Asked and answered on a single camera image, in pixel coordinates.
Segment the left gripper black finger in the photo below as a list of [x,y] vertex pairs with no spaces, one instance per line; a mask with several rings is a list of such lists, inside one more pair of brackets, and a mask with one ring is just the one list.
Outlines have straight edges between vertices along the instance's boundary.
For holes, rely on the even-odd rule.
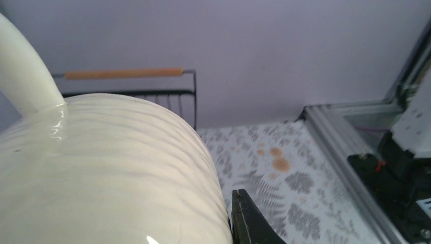
[[232,191],[231,227],[236,244],[285,244],[245,189]]

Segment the cream ribbed mug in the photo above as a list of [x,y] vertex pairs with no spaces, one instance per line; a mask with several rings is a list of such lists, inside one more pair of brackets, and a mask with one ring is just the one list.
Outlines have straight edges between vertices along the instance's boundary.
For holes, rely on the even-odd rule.
[[64,98],[1,17],[1,243],[233,243],[211,155],[172,111],[115,94]]

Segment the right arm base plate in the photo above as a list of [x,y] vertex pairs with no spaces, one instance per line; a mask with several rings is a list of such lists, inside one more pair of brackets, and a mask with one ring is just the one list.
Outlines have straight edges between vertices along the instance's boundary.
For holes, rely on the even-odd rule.
[[350,155],[347,160],[403,238],[430,243],[430,166],[399,180],[374,155]]

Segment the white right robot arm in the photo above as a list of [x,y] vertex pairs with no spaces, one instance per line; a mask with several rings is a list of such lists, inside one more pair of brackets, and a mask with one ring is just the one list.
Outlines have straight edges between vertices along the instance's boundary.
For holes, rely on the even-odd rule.
[[389,172],[399,180],[430,166],[430,72],[400,119],[386,132],[378,152]]

